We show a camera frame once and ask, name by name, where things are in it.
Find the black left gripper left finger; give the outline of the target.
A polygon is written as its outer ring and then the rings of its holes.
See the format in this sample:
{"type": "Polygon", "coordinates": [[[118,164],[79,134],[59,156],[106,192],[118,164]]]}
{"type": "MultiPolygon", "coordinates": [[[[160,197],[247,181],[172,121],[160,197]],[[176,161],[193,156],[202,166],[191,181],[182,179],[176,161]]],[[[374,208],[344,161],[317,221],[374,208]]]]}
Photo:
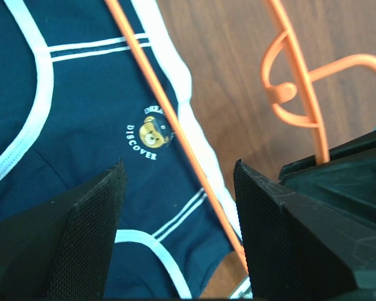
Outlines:
{"type": "Polygon", "coordinates": [[[102,298],[126,182],[119,162],[0,221],[0,300],[102,298]]]}

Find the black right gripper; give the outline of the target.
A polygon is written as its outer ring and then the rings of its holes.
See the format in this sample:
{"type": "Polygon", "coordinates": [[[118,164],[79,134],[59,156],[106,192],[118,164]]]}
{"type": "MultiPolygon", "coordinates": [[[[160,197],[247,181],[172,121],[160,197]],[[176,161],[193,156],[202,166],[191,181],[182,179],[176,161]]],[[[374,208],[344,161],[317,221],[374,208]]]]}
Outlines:
{"type": "Polygon", "coordinates": [[[376,224],[376,130],[331,149],[330,161],[307,157],[285,165],[280,184],[376,224]]]}

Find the navy blue underwear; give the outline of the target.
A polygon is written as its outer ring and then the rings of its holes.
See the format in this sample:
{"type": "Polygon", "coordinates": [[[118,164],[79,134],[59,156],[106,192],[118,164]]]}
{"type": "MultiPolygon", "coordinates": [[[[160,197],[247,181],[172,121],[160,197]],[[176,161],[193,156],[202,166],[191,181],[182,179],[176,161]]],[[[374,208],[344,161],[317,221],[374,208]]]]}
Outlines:
{"type": "Polygon", "coordinates": [[[117,163],[105,298],[197,298],[232,251],[103,1],[0,1],[0,221],[117,163]]]}

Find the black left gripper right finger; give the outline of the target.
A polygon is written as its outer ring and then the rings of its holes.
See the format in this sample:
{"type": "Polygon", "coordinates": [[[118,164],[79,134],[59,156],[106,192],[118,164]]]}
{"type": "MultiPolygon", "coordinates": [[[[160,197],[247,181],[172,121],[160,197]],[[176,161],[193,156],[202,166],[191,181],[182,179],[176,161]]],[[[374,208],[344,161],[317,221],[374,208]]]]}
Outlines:
{"type": "Polygon", "coordinates": [[[376,228],[238,160],[234,190],[256,300],[376,300],[376,228]]]}

